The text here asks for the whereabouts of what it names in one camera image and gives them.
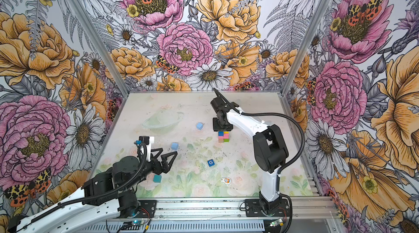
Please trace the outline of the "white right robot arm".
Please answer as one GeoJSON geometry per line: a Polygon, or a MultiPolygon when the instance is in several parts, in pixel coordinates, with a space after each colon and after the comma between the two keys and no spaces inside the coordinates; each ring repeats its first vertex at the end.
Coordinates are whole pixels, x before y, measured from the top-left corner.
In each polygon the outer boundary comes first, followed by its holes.
{"type": "Polygon", "coordinates": [[[281,204],[278,170],[286,164],[289,156],[283,134],[277,125],[267,125],[255,116],[279,116],[281,113],[246,114],[236,103],[228,102],[218,95],[211,101],[217,116],[213,118],[215,132],[231,131],[234,127],[253,139],[253,152],[257,165],[263,173],[263,182],[259,193],[259,205],[265,214],[272,214],[281,204]]]}

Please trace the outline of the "light blue cube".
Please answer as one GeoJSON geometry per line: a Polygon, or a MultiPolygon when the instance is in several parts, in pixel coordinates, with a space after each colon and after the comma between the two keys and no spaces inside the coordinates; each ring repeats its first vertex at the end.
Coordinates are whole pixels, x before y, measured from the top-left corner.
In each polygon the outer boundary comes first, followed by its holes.
{"type": "Polygon", "coordinates": [[[173,142],[171,144],[171,149],[174,150],[174,151],[177,151],[179,149],[179,144],[176,143],[176,142],[173,142]]]}
{"type": "Polygon", "coordinates": [[[204,124],[203,124],[203,123],[201,123],[201,122],[198,122],[198,123],[196,124],[196,128],[197,128],[198,130],[202,130],[202,129],[204,128],[204,124]]]}

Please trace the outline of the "teal cube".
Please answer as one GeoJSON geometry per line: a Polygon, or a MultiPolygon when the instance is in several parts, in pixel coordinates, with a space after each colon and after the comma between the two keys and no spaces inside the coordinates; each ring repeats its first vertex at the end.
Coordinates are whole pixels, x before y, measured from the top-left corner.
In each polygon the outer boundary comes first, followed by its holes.
{"type": "Polygon", "coordinates": [[[161,183],[162,177],[161,175],[154,175],[153,181],[154,183],[161,183]]]}

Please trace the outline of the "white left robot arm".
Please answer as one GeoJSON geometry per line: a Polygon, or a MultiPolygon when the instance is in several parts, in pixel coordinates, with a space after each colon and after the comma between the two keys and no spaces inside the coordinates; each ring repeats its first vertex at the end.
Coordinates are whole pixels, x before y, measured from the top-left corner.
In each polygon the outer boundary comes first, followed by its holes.
{"type": "Polygon", "coordinates": [[[139,151],[127,156],[107,171],[96,175],[64,200],[32,216],[18,215],[8,224],[10,233],[51,233],[54,230],[78,230],[109,218],[134,218],[150,212],[141,208],[134,187],[151,173],[168,173],[177,151],[151,153],[139,151]]]}

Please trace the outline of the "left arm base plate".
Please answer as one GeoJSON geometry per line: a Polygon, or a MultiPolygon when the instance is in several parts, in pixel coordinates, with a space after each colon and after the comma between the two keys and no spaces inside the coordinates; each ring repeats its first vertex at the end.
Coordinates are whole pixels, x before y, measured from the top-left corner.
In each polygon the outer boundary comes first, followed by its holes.
{"type": "Polygon", "coordinates": [[[138,200],[132,218],[154,218],[156,206],[157,200],[138,200]]]}

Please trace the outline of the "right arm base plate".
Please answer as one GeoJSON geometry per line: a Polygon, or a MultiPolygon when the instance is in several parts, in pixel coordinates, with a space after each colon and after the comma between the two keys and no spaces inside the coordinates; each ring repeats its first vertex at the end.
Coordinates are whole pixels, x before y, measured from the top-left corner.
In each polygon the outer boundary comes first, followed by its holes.
{"type": "Polygon", "coordinates": [[[244,210],[247,217],[290,217],[291,205],[286,198],[278,198],[272,202],[264,199],[246,199],[244,210]]]}

